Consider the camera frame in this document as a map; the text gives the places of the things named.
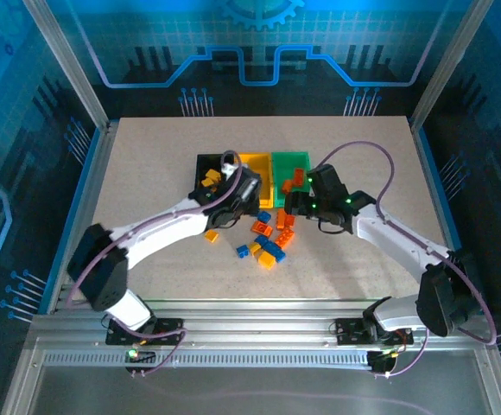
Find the yellow plastic bin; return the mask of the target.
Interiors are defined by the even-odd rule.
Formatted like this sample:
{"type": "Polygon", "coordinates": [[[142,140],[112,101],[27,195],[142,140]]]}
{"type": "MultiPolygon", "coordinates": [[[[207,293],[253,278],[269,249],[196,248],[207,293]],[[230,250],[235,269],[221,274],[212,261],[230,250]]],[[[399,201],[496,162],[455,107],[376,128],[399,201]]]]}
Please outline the yellow plastic bin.
{"type": "Polygon", "coordinates": [[[252,171],[259,174],[262,180],[260,190],[260,208],[270,209],[274,206],[274,179],[272,157],[270,153],[240,153],[241,161],[252,171]]]}

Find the green plastic bin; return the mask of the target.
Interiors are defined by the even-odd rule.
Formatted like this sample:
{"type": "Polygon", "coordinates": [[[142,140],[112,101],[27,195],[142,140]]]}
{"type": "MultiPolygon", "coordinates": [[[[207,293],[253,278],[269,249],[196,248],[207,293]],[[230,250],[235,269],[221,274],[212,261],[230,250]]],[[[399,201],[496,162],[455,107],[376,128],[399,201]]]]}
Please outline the green plastic bin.
{"type": "Polygon", "coordinates": [[[274,207],[282,208],[285,199],[282,185],[286,180],[294,178],[295,169],[310,170],[310,159],[306,151],[272,152],[271,156],[274,180],[274,207]]]}

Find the black plastic bin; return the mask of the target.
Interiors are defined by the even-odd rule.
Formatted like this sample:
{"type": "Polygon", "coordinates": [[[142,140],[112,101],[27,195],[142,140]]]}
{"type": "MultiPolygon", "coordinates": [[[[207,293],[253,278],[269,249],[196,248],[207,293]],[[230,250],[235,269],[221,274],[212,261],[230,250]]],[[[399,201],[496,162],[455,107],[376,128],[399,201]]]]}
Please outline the black plastic bin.
{"type": "Polygon", "coordinates": [[[226,180],[221,174],[220,154],[199,154],[195,164],[194,187],[188,194],[190,199],[200,205],[210,204],[223,196],[231,188],[231,179],[226,180]],[[201,182],[206,179],[206,172],[215,169],[221,174],[221,180],[214,182],[210,187],[204,187],[201,182]]]}

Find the aluminium side rail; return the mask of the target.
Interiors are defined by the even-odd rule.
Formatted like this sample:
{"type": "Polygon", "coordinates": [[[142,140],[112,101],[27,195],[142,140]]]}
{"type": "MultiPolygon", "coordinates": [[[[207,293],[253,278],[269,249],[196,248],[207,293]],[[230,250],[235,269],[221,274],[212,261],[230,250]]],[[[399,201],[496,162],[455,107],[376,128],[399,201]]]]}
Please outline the aluminium side rail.
{"type": "MultiPolygon", "coordinates": [[[[460,236],[450,211],[449,202],[442,187],[439,171],[435,165],[433,152],[428,145],[425,132],[422,128],[419,131],[414,131],[413,129],[410,129],[410,131],[415,142],[418,157],[428,185],[428,192],[441,230],[441,245],[445,247],[445,253],[449,255],[449,259],[455,259],[456,253],[467,256],[468,253],[462,248],[460,236]]],[[[453,296],[458,300],[459,305],[468,310],[472,316],[483,316],[484,313],[479,302],[467,288],[466,284],[454,271],[451,269],[449,271],[451,272],[450,284],[452,285],[453,296]]]]}
{"type": "Polygon", "coordinates": [[[92,138],[48,275],[40,303],[40,314],[54,313],[61,287],[68,280],[68,262],[85,229],[92,224],[118,125],[119,121],[113,120],[106,132],[96,131],[92,138]]]}

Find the aluminium front frame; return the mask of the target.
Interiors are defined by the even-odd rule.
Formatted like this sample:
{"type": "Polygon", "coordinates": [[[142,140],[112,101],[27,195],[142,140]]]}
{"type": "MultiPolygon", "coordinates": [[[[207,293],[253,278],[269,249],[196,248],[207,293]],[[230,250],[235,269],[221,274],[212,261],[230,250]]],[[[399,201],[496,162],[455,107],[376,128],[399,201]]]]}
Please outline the aluminium front frame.
{"type": "MultiPolygon", "coordinates": [[[[181,350],[358,350],[367,345],[339,346],[334,320],[361,318],[371,305],[364,300],[160,300],[152,303],[158,318],[180,318],[187,331],[181,350]]],[[[48,352],[127,351],[134,346],[105,344],[105,318],[87,308],[60,308],[32,319],[2,415],[28,415],[48,352]]],[[[140,352],[169,352],[174,346],[141,346],[140,352]]]]}

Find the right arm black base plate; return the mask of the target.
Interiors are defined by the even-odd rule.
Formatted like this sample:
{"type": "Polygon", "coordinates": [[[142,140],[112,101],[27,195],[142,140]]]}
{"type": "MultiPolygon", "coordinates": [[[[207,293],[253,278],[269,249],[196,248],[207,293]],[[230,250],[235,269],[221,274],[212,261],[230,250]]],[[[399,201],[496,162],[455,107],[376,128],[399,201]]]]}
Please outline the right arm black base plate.
{"type": "Polygon", "coordinates": [[[415,342],[410,330],[386,331],[379,324],[364,318],[338,318],[333,323],[333,334],[339,346],[408,346],[415,342]]]}

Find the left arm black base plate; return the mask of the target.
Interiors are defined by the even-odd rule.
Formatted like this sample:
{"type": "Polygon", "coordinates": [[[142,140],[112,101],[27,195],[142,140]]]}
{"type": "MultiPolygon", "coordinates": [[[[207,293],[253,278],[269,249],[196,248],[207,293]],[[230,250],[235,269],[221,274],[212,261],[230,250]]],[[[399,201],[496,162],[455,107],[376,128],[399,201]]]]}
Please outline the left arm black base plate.
{"type": "Polygon", "coordinates": [[[117,322],[109,321],[105,344],[111,346],[175,346],[181,341],[184,320],[180,318],[156,318],[152,316],[136,332],[140,335],[166,334],[161,338],[148,338],[130,334],[117,322]]]}

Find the aluminium corner post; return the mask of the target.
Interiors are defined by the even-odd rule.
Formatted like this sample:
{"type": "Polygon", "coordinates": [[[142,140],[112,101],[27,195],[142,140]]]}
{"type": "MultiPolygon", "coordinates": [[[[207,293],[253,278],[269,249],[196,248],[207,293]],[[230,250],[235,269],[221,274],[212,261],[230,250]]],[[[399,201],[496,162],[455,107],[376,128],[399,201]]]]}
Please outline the aluminium corner post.
{"type": "Polygon", "coordinates": [[[46,0],[22,0],[92,122],[107,131],[110,120],[46,0]]]}
{"type": "Polygon", "coordinates": [[[412,113],[409,126],[413,135],[419,133],[429,113],[433,110],[493,2],[494,0],[471,0],[460,25],[454,32],[453,38],[412,113]]]}

